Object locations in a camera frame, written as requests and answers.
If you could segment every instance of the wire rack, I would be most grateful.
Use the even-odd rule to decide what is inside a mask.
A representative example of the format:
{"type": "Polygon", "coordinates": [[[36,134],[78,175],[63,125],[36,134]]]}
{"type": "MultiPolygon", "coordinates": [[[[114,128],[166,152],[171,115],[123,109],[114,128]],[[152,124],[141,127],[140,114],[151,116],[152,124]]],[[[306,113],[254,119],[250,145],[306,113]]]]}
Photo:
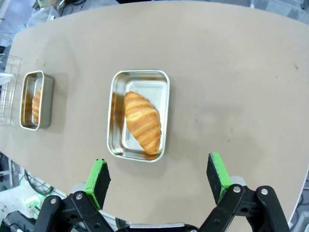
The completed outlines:
{"type": "Polygon", "coordinates": [[[14,78],[10,82],[0,86],[0,126],[10,126],[12,123],[13,99],[21,58],[7,54],[0,54],[0,58],[0,72],[3,70],[4,73],[14,75],[14,78]]]}

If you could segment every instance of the round table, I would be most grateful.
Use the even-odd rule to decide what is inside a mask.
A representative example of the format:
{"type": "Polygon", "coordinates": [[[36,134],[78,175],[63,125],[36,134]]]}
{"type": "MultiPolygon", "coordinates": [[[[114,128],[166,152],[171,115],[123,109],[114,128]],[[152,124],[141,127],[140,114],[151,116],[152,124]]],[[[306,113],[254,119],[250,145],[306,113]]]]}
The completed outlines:
{"type": "MultiPolygon", "coordinates": [[[[272,186],[289,220],[309,156],[309,28],[256,9],[195,1],[143,2],[65,16],[17,34],[21,57],[13,126],[0,150],[69,193],[104,158],[112,181],[103,210],[134,223],[200,226],[215,207],[206,177],[219,152],[248,187],[272,186]],[[120,70],[159,69],[170,78],[166,150],[144,163],[106,145],[110,86],[120,70]],[[18,125],[30,71],[55,79],[52,122],[18,125]]],[[[247,231],[236,218],[229,231],[247,231]]]]}

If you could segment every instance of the bread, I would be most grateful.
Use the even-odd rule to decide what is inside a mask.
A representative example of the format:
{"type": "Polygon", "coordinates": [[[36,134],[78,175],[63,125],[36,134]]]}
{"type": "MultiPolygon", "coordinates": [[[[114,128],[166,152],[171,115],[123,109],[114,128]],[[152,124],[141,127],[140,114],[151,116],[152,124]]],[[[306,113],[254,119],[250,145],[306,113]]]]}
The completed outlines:
{"type": "Polygon", "coordinates": [[[32,115],[35,124],[39,123],[39,111],[40,111],[40,99],[41,99],[42,89],[35,93],[32,99],[32,115]]]}
{"type": "Polygon", "coordinates": [[[143,96],[127,92],[124,100],[126,125],[146,153],[154,155],[160,145],[160,115],[143,96]]]}

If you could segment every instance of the stainless steel tray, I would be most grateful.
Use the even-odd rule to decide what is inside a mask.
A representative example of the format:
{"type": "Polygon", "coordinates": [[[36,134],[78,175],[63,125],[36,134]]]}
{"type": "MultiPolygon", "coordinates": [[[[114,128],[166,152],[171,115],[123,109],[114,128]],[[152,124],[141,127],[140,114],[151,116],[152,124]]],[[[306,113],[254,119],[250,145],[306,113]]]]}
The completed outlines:
{"type": "Polygon", "coordinates": [[[155,162],[165,149],[169,109],[169,77],[160,70],[127,70],[118,72],[111,86],[107,127],[107,147],[116,157],[155,162]],[[161,140],[155,155],[147,154],[126,126],[124,96],[134,91],[146,98],[159,112],[161,140]]]}
{"type": "Polygon", "coordinates": [[[20,104],[20,126],[22,128],[36,131],[39,128],[46,128],[50,125],[53,86],[54,79],[42,71],[29,72],[25,75],[20,104]],[[40,88],[42,88],[42,92],[39,123],[36,124],[32,115],[32,99],[40,88]]]}

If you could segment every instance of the small metal container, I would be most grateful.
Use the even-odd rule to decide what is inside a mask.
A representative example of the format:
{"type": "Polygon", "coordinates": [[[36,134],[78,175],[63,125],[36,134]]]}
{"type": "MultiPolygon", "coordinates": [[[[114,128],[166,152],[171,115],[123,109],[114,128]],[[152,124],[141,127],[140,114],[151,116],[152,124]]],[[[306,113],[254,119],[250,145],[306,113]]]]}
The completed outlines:
{"type": "Polygon", "coordinates": [[[169,109],[169,77],[160,70],[118,72],[111,86],[107,127],[107,147],[116,157],[144,162],[158,161],[164,154],[169,109]],[[134,91],[146,98],[159,112],[161,140],[155,155],[147,154],[126,126],[124,97],[134,91]]]}
{"type": "Polygon", "coordinates": [[[42,71],[29,72],[25,75],[20,104],[20,126],[27,130],[36,131],[50,125],[51,106],[54,79],[42,71]],[[36,124],[32,115],[32,99],[37,91],[41,91],[39,107],[39,123],[36,124]]]}

